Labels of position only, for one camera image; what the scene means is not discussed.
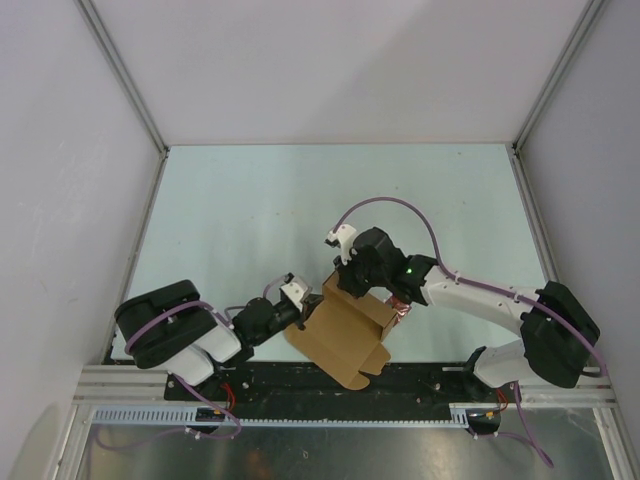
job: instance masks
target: white panel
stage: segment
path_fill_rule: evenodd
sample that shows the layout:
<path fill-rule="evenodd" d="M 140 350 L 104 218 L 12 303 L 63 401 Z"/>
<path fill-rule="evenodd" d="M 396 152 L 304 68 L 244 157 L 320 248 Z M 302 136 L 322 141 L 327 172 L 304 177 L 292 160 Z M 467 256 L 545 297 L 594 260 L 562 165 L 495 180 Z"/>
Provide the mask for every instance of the white panel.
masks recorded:
<path fill-rule="evenodd" d="M 640 448 L 640 2 L 611 2 L 525 150 L 563 279 L 592 313 Z"/>
<path fill-rule="evenodd" d="M 106 337 L 158 154 L 73 2 L 3 2 L 0 64 L 0 478 L 33 427 L 15 474 L 36 479 Z"/>
<path fill-rule="evenodd" d="M 510 141 L 586 0 L 98 0 L 170 144 Z"/>

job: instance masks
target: tabletop surface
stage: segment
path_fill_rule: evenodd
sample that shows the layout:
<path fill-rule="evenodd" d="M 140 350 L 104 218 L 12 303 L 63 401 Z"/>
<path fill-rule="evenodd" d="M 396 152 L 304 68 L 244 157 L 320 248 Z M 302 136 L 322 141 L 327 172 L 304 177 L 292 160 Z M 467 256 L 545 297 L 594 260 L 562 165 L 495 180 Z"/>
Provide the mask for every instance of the tabletop surface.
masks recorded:
<path fill-rule="evenodd" d="M 222 310 L 287 272 L 320 290 L 338 253 L 323 243 L 328 230 L 350 206 L 380 195 L 422 210 L 450 268 L 544 285 L 504 145 L 200 146 L 171 149 L 129 298 L 188 278 Z M 367 205 L 348 223 L 382 228 L 407 255 L 433 255 L 426 229 L 400 205 Z M 470 315 L 417 305 L 384 345 L 392 362 L 450 362 L 513 339 Z M 118 332 L 114 360 L 128 358 L 123 347 Z M 280 334 L 253 360 L 305 357 Z"/>

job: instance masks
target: purple cable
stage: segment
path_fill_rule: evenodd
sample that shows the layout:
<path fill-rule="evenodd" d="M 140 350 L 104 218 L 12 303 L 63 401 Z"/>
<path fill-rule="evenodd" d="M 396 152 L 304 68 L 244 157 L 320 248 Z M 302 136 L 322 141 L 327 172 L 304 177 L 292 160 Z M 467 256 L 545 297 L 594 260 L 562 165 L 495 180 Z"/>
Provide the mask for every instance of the purple cable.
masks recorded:
<path fill-rule="evenodd" d="M 218 313 L 216 309 L 213 308 L 211 305 L 209 305 L 207 302 L 203 302 L 201 300 L 194 300 L 192 302 L 183 303 L 181 305 L 178 305 L 177 307 L 173 307 L 172 309 L 161 313 L 156 318 L 154 318 L 149 323 L 147 323 L 144 327 L 142 327 L 140 330 L 138 330 L 136 333 L 131 335 L 131 338 L 129 338 L 129 341 L 124 346 L 124 353 L 129 355 L 133 344 L 136 343 L 138 340 L 140 340 L 140 337 L 142 337 L 145 333 L 147 333 L 149 330 L 151 330 L 153 327 L 155 327 L 159 323 L 164 322 L 169 317 L 172 317 L 184 310 L 188 310 L 189 308 L 194 308 L 194 307 L 200 307 L 200 308 L 209 310 L 211 314 L 217 320 L 219 320 L 223 325 L 227 327 L 229 326 L 229 321 L 226 318 L 224 318 L 222 315 L 220 315 L 220 313 Z"/>
<path fill-rule="evenodd" d="M 505 437 L 505 438 L 511 438 L 512 440 L 517 440 L 519 442 L 522 442 L 526 445 L 529 445 L 531 448 L 533 448 L 547 467 L 555 468 L 553 460 L 547 454 L 547 452 L 545 452 L 542 449 L 542 447 L 536 440 L 536 437 L 533 435 L 533 432 L 531 431 L 531 428 L 529 427 L 527 420 L 524 418 L 524 411 L 522 410 L 522 405 L 521 405 L 522 394 L 520 392 L 520 384 L 518 384 L 518 382 L 514 383 L 514 393 L 516 397 L 516 408 L 518 409 L 518 416 L 520 417 L 520 422 L 522 423 L 522 426 L 524 427 L 524 430 L 527 433 L 527 436 L 529 438 L 524 437 L 519 433 L 513 433 L 513 432 L 496 432 L 495 434 L 478 435 L 476 432 L 473 431 L 473 428 L 471 427 L 469 427 L 469 432 L 474 436 L 474 438 L 489 439 L 489 438 L 496 438 L 496 437 Z"/>
<path fill-rule="evenodd" d="M 152 329 L 153 327 L 155 327 L 156 325 L 158 325 L 158 323 L 166 320 L 167 318 L 169 318 L 172 315 L 175 315 L 177 313 L 182 312 L 183 310 L 187 310 L 189 308 L 193 308 L 193 307 L 201 307 L 201 308 L 206 308 L 207 310 L 212 311 L 212 313 L 215 315 L 217 312 L 213 309 L 213 307 L 211 305 L 209 305 L 206 302 L 202 302 L 200 300 L 197 301 L 193 301 L 193 302 L 187 302 L 187 303 L 183 303 L 182 305 L 178 305 L 177 307 L 174 307 L 170 310 L 167 310 L 166 312 L 162 313 L 161 315 L 157 316 L 156 318 L 154 318 L 153 320 L 151 320 L 149 323 L 147 323 L 146 325 L 144 325 L 140 330 L 138 330 L 136 333 L 134 333 L 131 338 L 129 338 L 129 341 L 127 342 L 127 345 L 125 346 L 125 352 L 129 353 L 129 351 L 131 350 L 131 347 L 135 344 L 135 342 L 137 342 L 140 337 L 142 335 L 144 335 L 145 333 L 147 333 L 150 329 Z M 189 393 L 191 393 L 191 395 L 193 395 L 195 398 L 197 398 L 198 400 L 200 400 L 201 402 L 209 405 L 211 408 L 213 408 L 214 410 L 218 410 L 222 413 L 224 413 L 224 415 L 231 420 L 233 423 L 236 424 L 236 430 L 235 432 L 231 433 L 231 434 L 225 434 L 225 435 L 210 435 L 207 433 L 202 433 L 202 432 L 196 432 L 194 435 L 196 436 L 201 436 L 201 437 L 206 437 L 206 438 L 213 438 L 213 439 L 217 439 L 217 440 L 223 440 L 226 438 L 234 438 L 236 435 L 238 435 L 241 431 L 242 431 L 242 425 L 240 423 L 240 420 L 238 420 L 238 418 L 233 415 L 230 411 L 228 411 L 225 408 L 222 408 L 220 405 L 212 402 L 211 400 L 203 397 L 202 395 L 200 395 L 200 393 L 198 393 L 191 385 L 189 385 L 186 380 L 178 375 L 174 374 L 174 377 L 176 378 L 176 380 L 178 380 L 178 382 L 180 382 L 182 384 L 182 386 L 185 388 L 185 390 L 187 390 Z M 132 445 L 127 445 L 125 447 L 112 447 L 114 449 L 127 449 L 127 448 L 135 448 L 139 445 L 144 445 L 145 443 L 147 443 L 148 441 L 152 441 L 156 438 L 165 436 L 165 435 L 169 435 L 171 433 L 176 433 L 179 430 L 183 430 L 183 429 L 170 429 L 170 430 L 165 430 L 163 432 L 160 432 L 159 434 L 151 437 L 150 439 L 147 439 L 143 442 L 139 442 L 138 444 L 132 444 Z M 97 439 L 96 436 L 96 441 L 98 443 L 98 445 L 101 445 L 101 442 Z"/>
<path fill-rule="evenodd" d="M 267 294 L 269 293 L 269 290 L 271 290 L 273 287 L 275 287 L 277 284 L 284 282 L 285 278 L 287 278 L 286 275 L 282 275 L 281 277 L 278 278 L 274 278 L 273 280 L 271 280 L 266 287 L 264 287 L 264 291 L 262 292 L 262 296 L 264 298 L 267 298 Z"/>
<path fill-rule="evenodd" d="M 373 203 L 373 202 L 399 203 L 400 205 L 403 205 L 403 206 L 407 207 L 408 209 L 410 209 L 413 213 L 415 213 L 420 218 L 420 220 L 422 220 L 422 223 L 424 223 L 425 227 L 427 227 L 427 230 L 429 231 L 429 236 L 431 237 L 431 242 L 433 243 L 433 250 L 434 250 L 435 255 L 436 255 L 436 260 L 438 260 L 438 267 L 440 268 L 442 273 L 444 273 L 447 277 L 449 277 L 449 279 L 456 280 L 458 283 L 463 283 L 463 284 L 469 285 L 471 287 L 476 287 L 476 288 L 480 288 L 482 290 L 487 290 L 489 292 L 497 293 L 499 295 L 504 295 L 505 297 L 513 299 L 515 301 L 522 301 L 522 302 L 526 303 L 527 305 L 531 305 L 532 307 L 535 307 L 538 310 L 544 312 L 546 315 L 548 315 L 549 317 L 553 318 L 560 325 L 562 325 L 564 328 L 566 328 L 574 337 L 576 337 L 578 339 L 578 341 L 582 344 L 582 346 L 593 356 L 593 358 L 596 359 L 596 361 L 598 362 L 598 365 L 600 366 L 600 376 L 601 377 L 606 377 L 606 376 L 609 375 L 609 371 L 607 369 L 607 365 L 606 365 L 606 363 L 604 361 L 604 358 L 600 354 L 600 352 L 598 352 L 593 347 L 593 345 L 591 345 L 591 343 L 589 343 L 589 341 L 580 332 L 578 332 L 573 327 L 573 325 L 571 325 L 567 320 L 562 318 L 562 316 L 558 315 L 556 312 L 554 312 L 553 310 L 548 308 L 546 305 L 543 305 L 542 303 L 537 302 L 537 301 L 535 301 L 535 300 L 533 300 L 531 298 L 528 298 L 528 297 L 525 297 L 525 296 L 522 296 L 522 295 L 518 295 L 517 292 L 513 292 L 511 290 L 505 290 L 504 288 L 496 287 L 494 285 L 489 285 L 487 283 L 478 282 L 477 280 L 471 280 L 471 279 L 468 279 L 468 278 L 463 278 L 463 277 L 457 277 L 456 278 L 456 275 L 454 273 L 452 273 L 451 270 L 449 270 L 447 268 L 447 266 L 445 265 L 444 261 L 442 260 L 442 255 L 440 254 L 440 246 L 438 245 L 438 240 L 436 238 L 435 231 L 433 230 L 433 227 L 429 223 L 429 220 L 427 220 L 427 217 L 425 217 L 424 214 L 420 210 L 418 210 L 415 206 L 413 206 L 409 202 L 406 202 L 404 200 L 401 200 L 401 199 L 395 198 L 395 197 L 373 197 L 373 198 L 368 198 L 366 200 L 363 200 L 363 201 L 361 201 L 359 203 L 356 203 L 353 207 L 351 207 L 349 210 L 347 210 L 344 215 L 342 215 L 340 220 L 338 220 L 338 223 L 336 223 L 336 225 L 333 227 L 334 233 L 336 231 L 338 231 L 338 227 L 340 225 L 342 225 L 344 223 L 344 221 L 347 219 L 347 217 L 349 215 L 351 215 L 355 210 L 357 210 L 358 208 L 360 208 L 360 207 L 362 207 L 364 205 L 367 205 L 367 204 Z"/>
<path fill-rule="evenodd" d="M 233 307 L 227 307 L 224 309 L 224 315 L 227 317 L 227 320 L 231 322 L 231 314 L 229 313 L 231 310 L 242 310 L 244 305 L 234 305 Z"/>
<path fill-rule="evenodd" d="M 395 198 L 395 197 L 373 197 L 373 198 L 368 198 L 366 200 L 363 200 L 359 203 L 356 203 L 353 207 L 351 207 L 349 210 L 347 210 L 345 212 L 344 215 L 342 215 L 342 217 L 340 218 L 340 220 L 338 220 L 338 223 L 335 224 L 335 226 L 333 227 L 333 232 L 337 232 L 338 231 L 338 227 L 340 227 L 340 225 L 342 225 L 344 223 L 344 221 L 347 219 L 347 217 L 349 217 L 349 215 L 351 215 L 355 210 L 357 210 L 358 208 L 367 205 L 369 203 L 374 203 L 374 202 L 393 202 L 393 203 L 398 203 L 400 205 L 403 205 L 405 207 L 407 207 L 409 210 L 411 210 L 413 213 L 415 213 L 420 220 L 422 220 L 422 223 L 424 223 L 425 227 L 427 227 L 427 230 L 429 231 L 429 236 L 431 237 L 431 242 L 433 243 L 433 250 L 435 252 L 436 255 L 436 260 L 438 260 L 438 266 L 440 268 L 440 270 L 442 271 L 442 273 L 444 273 L 449 279 L 451 280 L 455 280 L 458 283 L 463 283 L 465 285 L 469 285 L 471 287 L 475 287 L 475 288 L 480 288 L 482 290 L 487 290 L 489 292 L 493 292 L 493 293 L 497 293 L 499 295 L 504 295 L 507 298 L 513 299 L 514 301 L 522 301 L 524 303 L 526 303 L 527 305 L 531 305 L 532 307 L 537 308 L 538 310 L 544 312 L 545 314 L 547 314 L 548 316 L 550 316 L 551 318 L 553 318 L 555 321 L 557 321 L 560 325 L 562 325 L 564 328 L 566 328 L 574 337 L 576 337 L 578 339 L 578 341 L 587 349 L 587 351 L 593 356 L 593 358 L 596 359 L 596 361 L 598 362 L 599 366 L 600 366 L 600 376 L 604 377 L 607 376 L 609 374 L 608 370 L 607 370 L 607 366 L 604 362 L 604 358 L 602 358 L 602 356 L 600 355 L 600 353 L 593 347 L 593 345 L 591 345 L 589 343 L 589 341 L 582 335 L 580 334 L 580 332 L 578 332 L 573 325 L 571 325 L 567 320 L 565 320 L 564 318 L 562 318 L 562 316 L 558 315 L 556 312 L 554 312 L 553 310 L 551 310 L 550 308 L 548 308 L 547 306 L 541 304 L 540 302 L 537 302 L 531 298 L 522 296 L 522 295 L 518 295 L 517 292 L 513 292 L 511 290 L 505 290 L 504 288 L 500 288 L 500 287 L 496 287 L 494 285 L 489 285 L 487 283 L 483 283 L 483 282 L 478 282 L 476 280 L 471 280 L 471 279 L 467 279 L 467 278 L 463 278 L 463 277 L 456 277 L 456 275 L 454 273 L 451 272 L 451 270 L 449 270 L 447 268 L 447 266 L 444 264 L 444 261 L 442 260 L 442 255 L 440 254 L 440 246 L 438 245 L 438 240 L 436 238 L 436 233 L 433 230 L 433 227 L 431 226 L 431 224 L 429 223 L 429 220 L 427 220 L 427 217 L 424 216 L 424 214 L 418 210 L 414 205 L 412 205 L 411 203 L 405 201 L 405 200 L 401 200 L 399 198 Z M 522 396 L 520 393 L 520 385 L 518 384 L 518 382 L 515 382 L 515 394 L 516 394 L 516 407 L 518 408 L 518 415 L 520 416 L 520 420 L 522 421 L 522 426 L 524 427 L 525 431 L 527 432 L 527 435 L 529 436 L 529 438 L 525 438 L 522 435 L 519 435 L 517 433 L 501 433 L 498 434 L 499 436 L 503 436 L 503 437 L 507 437 L 507 438 L 512 438 L 515 440 L 519 440 L 521 442 L 524 442 L 528 445 L 530 445 L 531 447 L 533 447 L 535 449 L 535 451 L 538 453 L 538 455 L 540 456 L 540 458 L 542 459 L 542 461 L 545 463 L 545 465 L 547 465 L 549 468 L 553 468 L 553 461 L 551 460 L 551 458 L 549 457 L 549 455 L 547 455 L 547 453 L 542 450 L 542 447 L 540 447 L 540 445 L 538 444 L 536 438 L 534 437 L 533 433 L 531 432 L 531 429 L 529 427 L 529 424 L 527 423 L 527 420 L 524 417 L 524 412 L 522 411 L 522 406 L 520 405 L 521 400 L 522 400 Z"/>
<path fill-rule="evenodd" d="M 178 380 L 178 382 L 180 382 L 182 384 L 182 386 L 185 388 L 185 390 L 187 392 L 189 392 L 191 395 L 196 397 L 202 403 L 205 403 L 205 404 L 209 405 L 214 410 L 218 410 L 218 411 L 224 413 L 224 415 L 229 420 L 231 420 L 233 423 L 236 424 L 236 430 L 233 433 L 227 433 L 225 435 L 210 435 L 210 434 L 207 434 L 207 433 L 200 433 L 200 436 L 207 437 L 207 438 L 214 438 L 216 440 L 223 440 L 223 439 L 226 439 L 226 438 L 234 438 L 242 431 L 242 424 L 240 423 L 240 420 L 238 420 L 238 418 L 233 413 L 231 413 L 229 410 L 227 410 L 225 408 L 222 408 L 220 405 L 212 402 L 208 398 L 203 397 L 195 388 L 193 388 L 191 385 L 189 385 L 185 381 L 184 378 L 179 377 L 178 375 L 175 375 L 175 374 L 173 376 L 176 377 L 176 380 Z"/>

